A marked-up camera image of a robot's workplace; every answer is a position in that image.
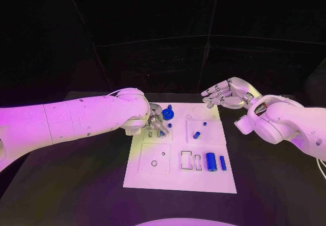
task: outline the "circular hole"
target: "circular hole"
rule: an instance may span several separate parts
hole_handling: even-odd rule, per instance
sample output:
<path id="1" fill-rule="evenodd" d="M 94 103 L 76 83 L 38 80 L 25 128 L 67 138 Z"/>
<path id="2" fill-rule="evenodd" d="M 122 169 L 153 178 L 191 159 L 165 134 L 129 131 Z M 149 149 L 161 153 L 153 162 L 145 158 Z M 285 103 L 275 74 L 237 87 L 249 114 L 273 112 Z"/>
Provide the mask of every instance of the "circular hole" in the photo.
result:
<path id="1" fill-rule="evenodd" d="M 318 139 L 316 140 L 316 146 L 321 146 L 322 142 L 324 142 L 324 140 L 322 139 Z"/>

